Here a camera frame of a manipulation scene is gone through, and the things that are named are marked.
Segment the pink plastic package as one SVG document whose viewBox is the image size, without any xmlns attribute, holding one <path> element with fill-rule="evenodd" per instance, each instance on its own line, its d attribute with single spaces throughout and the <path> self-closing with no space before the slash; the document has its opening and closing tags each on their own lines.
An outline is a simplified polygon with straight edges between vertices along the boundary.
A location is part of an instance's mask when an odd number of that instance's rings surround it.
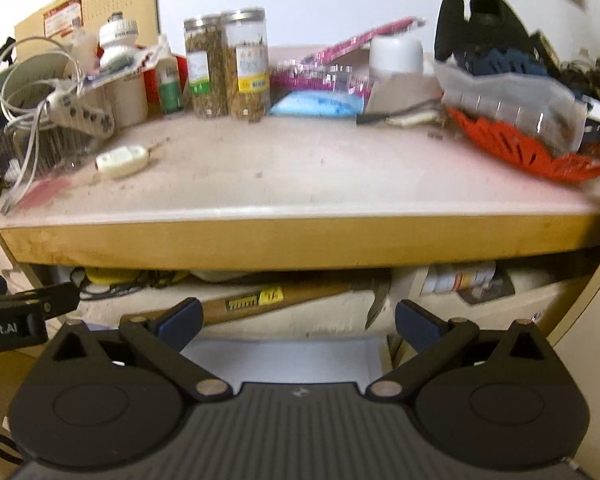
<svg viewBox="0 0 600 480">
<path fill-rule="evenodd" d="M 271 88 L 284 91 L 340 91 L 367 100 L 373 89 L 370 77 L 358 75 L 356 68 L 343 60 L 348 55 L 368 47 L 376 37 L 394 37 L 402 32 L 421 28 L 425 24 L 423 18 L 400 18 L 308 54 L 304 58 L 277 62 L 270 68 Z"/>
</svg>

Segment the white drawer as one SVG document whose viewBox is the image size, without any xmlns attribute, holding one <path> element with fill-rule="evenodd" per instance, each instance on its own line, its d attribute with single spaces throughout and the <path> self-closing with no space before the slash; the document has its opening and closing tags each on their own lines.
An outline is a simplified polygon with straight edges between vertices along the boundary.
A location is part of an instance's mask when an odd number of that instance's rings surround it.
<svg viewBox="0 0 600 480">
<path fill-rule="evenodd" d="M 544 335 L 556 327 L 591 281 L 592 275 L 554 282 L 516 294 L 491 298 L 468 289 L 427 295 L 419 304 L 438 318 L 467 318 L 483 330 L 506 330 L 520 318 L 535 322 Z"/>
<path fill-rule="evenodd" d="M 392 369 L 388 344 L 379 337 L 305 340 L 197 338 L 182 356 L 224 379 L 234 389 L 245 382 L 333 384 L 354 382 L 361 390 Z"/>
</svg>

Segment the clear plastic bag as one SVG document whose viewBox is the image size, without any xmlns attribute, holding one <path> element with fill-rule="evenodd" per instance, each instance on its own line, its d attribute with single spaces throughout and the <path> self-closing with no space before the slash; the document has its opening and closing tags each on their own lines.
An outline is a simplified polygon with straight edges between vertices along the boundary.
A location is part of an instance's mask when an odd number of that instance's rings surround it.
<svg viewBox="0 0 600 480">
<path fill-rule="evenodd" d="M 512 125 L 558 155 L 579 151 L 588 108 L 554 79 L 523 74 L 472 76 L 443 63 L 434 66 L 434 73 L 445 106 Z"/>
</svg>

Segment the wooden desk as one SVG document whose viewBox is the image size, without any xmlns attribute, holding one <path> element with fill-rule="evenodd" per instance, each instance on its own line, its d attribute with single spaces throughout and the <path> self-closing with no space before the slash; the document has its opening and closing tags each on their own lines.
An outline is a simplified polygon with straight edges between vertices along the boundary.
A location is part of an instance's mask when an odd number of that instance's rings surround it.
<svg viewBox="0 0 600 480">
<path fill-rule="evenodd" d="M 187 116 L 123 131 L 149 165 L 86 166 L 2 214 L 0 275 L 35 267 L 280 271 L 397 268 L 600 246 L 600 180 L 562 185 L 435 128 Z"/>
</svg>

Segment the white tube can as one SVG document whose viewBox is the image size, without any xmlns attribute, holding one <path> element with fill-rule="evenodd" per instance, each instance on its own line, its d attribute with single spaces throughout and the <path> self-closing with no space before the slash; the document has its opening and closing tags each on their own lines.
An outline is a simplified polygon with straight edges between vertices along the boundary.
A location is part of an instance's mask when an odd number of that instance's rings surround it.
<svg viewBox="0 0 600 480">
<path fill-rule="evenodd" d="M 489 283 L 494 278 L 494 261 L 447 263 L 430 266 L 422 285 L 422 295 L 446 294 Z"/>
</svg>

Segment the white round container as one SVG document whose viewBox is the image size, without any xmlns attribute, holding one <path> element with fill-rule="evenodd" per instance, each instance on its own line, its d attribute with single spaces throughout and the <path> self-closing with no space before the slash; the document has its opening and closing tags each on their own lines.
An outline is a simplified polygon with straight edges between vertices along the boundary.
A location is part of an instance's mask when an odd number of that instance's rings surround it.
<svg viewBox="0 0 600 480">
<path fill-rule="evenodd" d="M 424 50 L 417 38 L 376 36 L 370 42 L 370 76 L 387 78 L 395 74 L 421 74 Z"/>
</svg>

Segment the yellow plastic device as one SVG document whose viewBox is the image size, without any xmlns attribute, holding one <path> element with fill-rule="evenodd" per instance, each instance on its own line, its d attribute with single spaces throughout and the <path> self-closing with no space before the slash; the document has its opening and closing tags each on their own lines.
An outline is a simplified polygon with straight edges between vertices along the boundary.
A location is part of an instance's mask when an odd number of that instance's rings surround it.
<svg viewBox="0 0 600 480">
<path fill-rule="evenodd" d="M 85 277 L 95 285 L 112 286 L 131 283 L 140 275 L 139 270 L 86 268 Z"/>
</svg>

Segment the black fabric item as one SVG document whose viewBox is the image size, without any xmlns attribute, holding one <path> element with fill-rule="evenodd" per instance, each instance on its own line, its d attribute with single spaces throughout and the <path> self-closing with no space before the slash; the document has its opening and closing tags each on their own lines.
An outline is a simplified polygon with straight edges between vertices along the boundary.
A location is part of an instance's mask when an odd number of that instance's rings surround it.
<svg viewBox="0 0 600 480">
<path fill-rule="evenodd" d="M 523 74 L 560 77 L 560 70 L 505 0 L 442 0 L 434 59 L 453 59 L 472 76 Z"/>
</svg>

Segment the blue face mask pack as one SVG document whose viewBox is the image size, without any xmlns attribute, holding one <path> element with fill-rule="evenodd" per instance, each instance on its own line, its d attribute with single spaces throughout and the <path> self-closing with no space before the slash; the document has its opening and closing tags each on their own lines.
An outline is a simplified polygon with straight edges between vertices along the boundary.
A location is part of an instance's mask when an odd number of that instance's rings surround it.
<svg viewBox="0 0 600 480">
<path fill-rule="evenodd" d="M 294 91 L 270 110 L 272 116 L 349 118 L 361 114 L 362 96 L 340 91 Z"/>
</svg>

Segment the white oval plastic device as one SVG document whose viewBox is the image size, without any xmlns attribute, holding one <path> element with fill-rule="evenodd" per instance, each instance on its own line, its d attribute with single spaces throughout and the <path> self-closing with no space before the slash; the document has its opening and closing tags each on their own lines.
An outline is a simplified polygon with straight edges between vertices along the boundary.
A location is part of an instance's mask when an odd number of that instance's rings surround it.
<svg viewBox="0 0 600 480">
<path fill-rule="evenodd" d="M 104 177 L 121 179 L 143 170 L 149 159 L 149 152 L 143 146 L 125 145 L 99 154 L 95 159 L 95 166 Z"/>
</svg>

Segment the white right drawer front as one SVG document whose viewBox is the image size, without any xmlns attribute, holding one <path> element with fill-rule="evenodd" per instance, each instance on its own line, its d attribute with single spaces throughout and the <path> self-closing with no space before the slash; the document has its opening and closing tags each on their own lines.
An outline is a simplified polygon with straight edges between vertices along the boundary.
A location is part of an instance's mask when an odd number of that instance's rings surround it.
<svg viewBox="0 0 600 480">
<path fill-rule="evenodd" d="M 427 295 L 419 304 L 438 318 L 467 318 L 483 330 L 506 330 L 520 318 L 535 322 L 544 335 L 556 327 L 591 281 L 592 275 L 554 282 L 516 294 L 491 298 L 468 289 Z"/>
</svg>

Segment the orange plastic basket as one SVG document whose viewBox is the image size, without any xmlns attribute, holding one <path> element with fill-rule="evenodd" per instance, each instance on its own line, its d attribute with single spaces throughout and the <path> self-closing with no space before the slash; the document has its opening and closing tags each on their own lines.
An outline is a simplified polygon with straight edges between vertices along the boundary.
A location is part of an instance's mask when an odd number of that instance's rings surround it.
<svg viewBox="0 0 600 480">
<path fill-rule="evenodd" d="M 480 150 L 527 174 L 562 183 L 600 177 L 600 158 L 574 153 L 554 156 L 544 144 L 506 122 L 472 118 L 453 107 L 448 107 L 448 113 Z"/>
</svg>

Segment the left glass spice jar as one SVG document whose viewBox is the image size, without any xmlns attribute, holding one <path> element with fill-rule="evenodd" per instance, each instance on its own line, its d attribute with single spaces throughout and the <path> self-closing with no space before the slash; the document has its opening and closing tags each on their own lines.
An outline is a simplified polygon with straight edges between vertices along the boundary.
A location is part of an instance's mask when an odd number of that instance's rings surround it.
<svg viewBox="0 0 600 480">
<path fill-rule="evenodd" d="M 188 88 L 195 114 L 217 118 L 228 113 L 222 26 L 219 15 L 184 22 Z"/>
</svg>

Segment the green label bottle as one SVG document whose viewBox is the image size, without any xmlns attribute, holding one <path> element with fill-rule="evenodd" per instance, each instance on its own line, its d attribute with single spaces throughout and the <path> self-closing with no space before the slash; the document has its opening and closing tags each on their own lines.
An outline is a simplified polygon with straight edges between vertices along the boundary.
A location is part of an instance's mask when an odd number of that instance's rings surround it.
<svg viewBox="0 0 600 480">
<path fill-rule="evenodd" d="M 171 52 L 166 35 L 159 36 L 158 46 L 156 81 L 159 104 L 163 115 L 171 115 L 183 109 L 178 59 Z"/>
</svg>

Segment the right glass spice jar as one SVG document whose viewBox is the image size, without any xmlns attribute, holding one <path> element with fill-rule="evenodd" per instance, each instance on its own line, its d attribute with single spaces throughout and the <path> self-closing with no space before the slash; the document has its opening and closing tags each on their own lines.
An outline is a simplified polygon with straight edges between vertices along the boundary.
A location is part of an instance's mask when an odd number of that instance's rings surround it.
<svg viewBox="0 0 600 480">
<path fill-rule="evenodd" d="M 221 14 L 226 98 L 230 116 L 260 122 L 271 105 L 265 10 Z"/>
</svg>

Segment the white power strip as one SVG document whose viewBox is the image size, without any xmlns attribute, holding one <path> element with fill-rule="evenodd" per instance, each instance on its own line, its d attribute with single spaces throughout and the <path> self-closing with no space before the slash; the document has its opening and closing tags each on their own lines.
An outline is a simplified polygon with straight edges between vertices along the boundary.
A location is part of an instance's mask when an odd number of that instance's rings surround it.
<svg viewBox="0 0 600 480">
<path fill-rule="evenodd" d="M 45 110 L 48 119 L 59 127 L 96 139 L 108 139 L 114 134 L 114 118 L 101 108 L 87 105 L 72 92 L 54 91 L 46 98 Z"/>
</svg>

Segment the glass spice jar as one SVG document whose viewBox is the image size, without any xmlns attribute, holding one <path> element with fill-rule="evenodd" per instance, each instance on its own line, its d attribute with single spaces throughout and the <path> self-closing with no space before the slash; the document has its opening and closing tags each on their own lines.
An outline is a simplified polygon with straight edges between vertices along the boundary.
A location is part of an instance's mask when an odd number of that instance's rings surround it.
<svg viewBox="0 0 600 480">
<path fill-rule="evenodd" d="M 195 114 L 217 118 L 228 113 L 222 26 L 219 15 L 184 22 L 188 88 Z"/>
<path fill-rule="evenodd" d="M 271 105 L 265 10 L 221 14 L 226 98 L 230 116 L 260 122 Z"/>
</svg>

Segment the clear plastic organizer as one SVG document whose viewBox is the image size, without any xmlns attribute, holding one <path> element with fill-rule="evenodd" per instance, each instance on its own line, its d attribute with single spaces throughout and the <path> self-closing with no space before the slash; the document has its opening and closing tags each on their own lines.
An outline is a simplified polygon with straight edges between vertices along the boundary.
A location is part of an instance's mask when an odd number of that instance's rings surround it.
<svg viewBox="0 0 600 480">
<path fill-rule="evenodd" d="M 0 120 L 0 176 L 8 184 L 16 182 L 21 170 L 29 177 L 35 160 L 35 179 L 78 170 L 104 144 L 81 131 L 59 127 L 40 132 L 29 148 L 29 130 L 5 128 L 6 122 Z"/>
</svg>

